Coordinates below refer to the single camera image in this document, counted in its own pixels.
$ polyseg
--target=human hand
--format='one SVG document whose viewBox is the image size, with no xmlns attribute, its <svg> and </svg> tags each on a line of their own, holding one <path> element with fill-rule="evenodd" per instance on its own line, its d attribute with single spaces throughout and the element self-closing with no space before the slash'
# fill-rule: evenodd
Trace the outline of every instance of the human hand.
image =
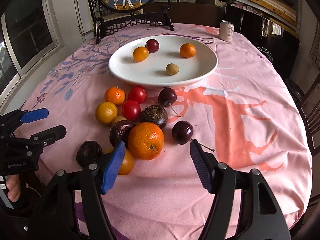
<svg viewBox="0 0 320 240">
<path fill-rule="evenodd" d="M 20 179 L 19 175 L 11 175 L 6 183 L 8 192 L 8 198 L 12 202 L 16 202 L 21 195 Z"/>
</svg>

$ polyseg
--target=fruit stem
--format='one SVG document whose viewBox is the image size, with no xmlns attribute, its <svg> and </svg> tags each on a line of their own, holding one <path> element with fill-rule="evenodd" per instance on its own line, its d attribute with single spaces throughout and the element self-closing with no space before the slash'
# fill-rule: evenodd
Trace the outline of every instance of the fruit stem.
<svg viewBox="0 0 320 240">
<path fill-rule="evenodd" d="M 199 142 L 198 142 L 198 144 L 200 144 L 201 146 L 203 146 L 204 148 L 207 148 L 208 150 L 210 150 L 210 151 L 212 151 L 212 152 L 215 152 L 214 149 L 211 149 L 211 148 L 209 148 L 209 147 L 207 147 L 207 146 L 205 146 L 205 145 L 203 145 L 203 144 L 201 144 L 201 143 L 199 143 Z"/>
<path fill-rule="evenodd" d="M 182 117 L 180 114 L 178 114 L 178 113 L 172 108 L 172 105 L 171 105 L 171 104 L 169 104 L 169 106 L 171 107 L 172 111 L 174 111 L 174 112 L 177 114 L 177 116 Z"/>
</svg>

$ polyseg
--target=pink tablecloth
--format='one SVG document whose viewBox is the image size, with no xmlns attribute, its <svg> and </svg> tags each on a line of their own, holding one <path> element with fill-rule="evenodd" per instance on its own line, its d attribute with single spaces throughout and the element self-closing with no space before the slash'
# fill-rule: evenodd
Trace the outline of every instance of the pink tablecloth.
<svg viewBox="0 0 320 240">
<path fill-rule="evenodd" d="M 171 128 L 188 120 L 194 138 L 216 149 L 220 162 L 240 171 L 258 168 L 273 190 L 290 228 L 307 208 L 311 192 L 311 154 L 297 108 L 272 64 L 246 39 L 235 33 L 226 43 L 218 29 L 175 24 L 175 31 L 146 25 L 133 26 L 104 38 L 101 44 L 84 44 L 56 66 L 25 103 L 24 109 L 46 107 L 49 117 L 25 124 L 20 135 L 62 124 L 64 139 L 44 149 L 38 176 L 48 183 L 64 169 L 79 171 L 76 152 L 87 140 L 110 147 L 109 128 L 94 116 L 107 88 L 130 86 L 114 78 L 108 59 L 120 46 L 153 35 L 183 35 L 209 45 L 218 55 L 217 70 L 205 80 L 177 90 L 169 123 L 163 129 L 165 147 L 152 161 L 137 160 L 128 176 L 102 196 L 111 224 L 130 240 L 198 239 L 213 196 L 202 188 L 189 154 L 189 144 L 174 144 Z M 159 91 L 148 90 L 149 97 Z M 142 105 L 144 108 L 151 100 Z M 236 230 L 240 192 L 236 192 L 228 235 Z"/>
</svg>

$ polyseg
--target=tangerine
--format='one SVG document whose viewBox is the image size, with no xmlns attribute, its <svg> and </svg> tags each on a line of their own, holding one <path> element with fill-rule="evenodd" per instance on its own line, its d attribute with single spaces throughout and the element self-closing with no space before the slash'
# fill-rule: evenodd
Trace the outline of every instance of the tangerine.
<svg viewBox="0 0 320 240">
<path fill-rule="evenodd" d="M 134 50 L 132 57 L 133 60 L 137 62 L 141 62 L 145 60 L 149 56 L 149 51 L 146 47 L 138 47 Z"/>
<path fill-rule="evenodd" d="M 196 47 L 191 43 L 185 43 L 180 47 L 180 54 L 185 58 L 191 58 L 196 54 Z"/>
<path fill-rule="evenodd" d="M 164 146 L 163 132 L 154 123 L 139 123 L 129 133 L 128 146 L 136 158 L 153 160 L 161 153 Z"/>
<path fill-rule="evenodd" d="M 110 148 L 106 150 L 104 153 L 111 153 L 112 150 L 113 148 Z M 118 175 L 128 175 L 133 170 L 133 167 L 134 167 L 134 157 L 132 153 L 128 149 L 126 149 Z"/>
<path fill-rule="evenodd" d="M 118 87 L 111 87 L 104 93 L 106 102 L 115 104 L 116 106 L 122 105 L 125 101 L 125 92 Z"/>
<path fill-rule="evenodd" d="M 115 104 L 103 102 L 96 109 L 96 119 L 106 125 L 111 124 L 112 120 L 117 117 L 118 109 Z"/>
</svg>

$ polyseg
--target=beverage can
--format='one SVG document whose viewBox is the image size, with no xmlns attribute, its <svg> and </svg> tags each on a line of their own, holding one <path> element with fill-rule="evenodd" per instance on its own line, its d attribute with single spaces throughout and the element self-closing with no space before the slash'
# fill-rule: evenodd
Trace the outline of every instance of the beverage can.
<svg viewBox="0 0 320 240">
<path fill-rule="evenodd" d="M 234 29 L 235 27 L 233 26 L 233 23 L 222 21 L 220 23 L 219 38 L 223 41 L 232 41 Z"/>
</svg>

